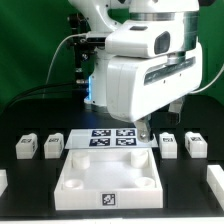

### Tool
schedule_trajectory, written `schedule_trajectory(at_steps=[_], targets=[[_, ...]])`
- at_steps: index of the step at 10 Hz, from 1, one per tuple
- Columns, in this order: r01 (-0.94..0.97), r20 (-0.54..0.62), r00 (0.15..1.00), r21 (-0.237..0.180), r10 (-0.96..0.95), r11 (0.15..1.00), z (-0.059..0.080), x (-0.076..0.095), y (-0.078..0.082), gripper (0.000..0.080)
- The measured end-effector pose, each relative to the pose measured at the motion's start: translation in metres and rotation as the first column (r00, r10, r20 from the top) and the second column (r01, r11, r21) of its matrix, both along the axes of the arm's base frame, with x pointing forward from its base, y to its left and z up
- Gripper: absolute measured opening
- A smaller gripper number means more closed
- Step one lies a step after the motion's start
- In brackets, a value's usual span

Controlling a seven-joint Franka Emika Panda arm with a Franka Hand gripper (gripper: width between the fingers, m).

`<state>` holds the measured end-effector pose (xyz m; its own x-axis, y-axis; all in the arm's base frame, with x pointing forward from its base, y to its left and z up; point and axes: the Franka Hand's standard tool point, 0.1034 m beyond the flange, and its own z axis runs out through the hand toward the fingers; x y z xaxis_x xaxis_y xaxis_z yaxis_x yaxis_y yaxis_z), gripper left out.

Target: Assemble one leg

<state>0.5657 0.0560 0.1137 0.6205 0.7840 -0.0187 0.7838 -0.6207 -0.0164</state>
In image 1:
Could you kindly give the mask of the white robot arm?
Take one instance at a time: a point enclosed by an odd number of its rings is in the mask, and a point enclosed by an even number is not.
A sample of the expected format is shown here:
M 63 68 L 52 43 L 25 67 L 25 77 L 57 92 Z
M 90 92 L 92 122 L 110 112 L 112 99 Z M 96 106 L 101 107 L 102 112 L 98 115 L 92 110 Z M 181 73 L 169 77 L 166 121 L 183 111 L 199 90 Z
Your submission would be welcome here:
M 198 0 L 68 1 L 90 26 L 85 41 L 96 46 L 85 102 L 134 124 L 148 142 L 151 114 L 200 86 Z

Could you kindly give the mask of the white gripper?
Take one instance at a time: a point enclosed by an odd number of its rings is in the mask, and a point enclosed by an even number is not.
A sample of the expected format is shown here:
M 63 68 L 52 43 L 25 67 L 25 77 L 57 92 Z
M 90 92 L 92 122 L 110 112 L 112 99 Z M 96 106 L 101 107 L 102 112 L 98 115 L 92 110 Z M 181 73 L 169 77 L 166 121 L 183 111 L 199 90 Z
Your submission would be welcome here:
M 184 99 L 180 97 L 197 89 L 201 80 L 200 43 L 186 53 L 184 62 L 170 66 L 167 65 L 166 56 L 153 59 L 116 56 L 107 68 L 107 109 L 115 119 L 136 121 L 138 140 L 149 142 L 153 139 L 153 133 L 148 114 L 170 103 L 168 119 L 171 124 L 177 125 L 184 105 Z

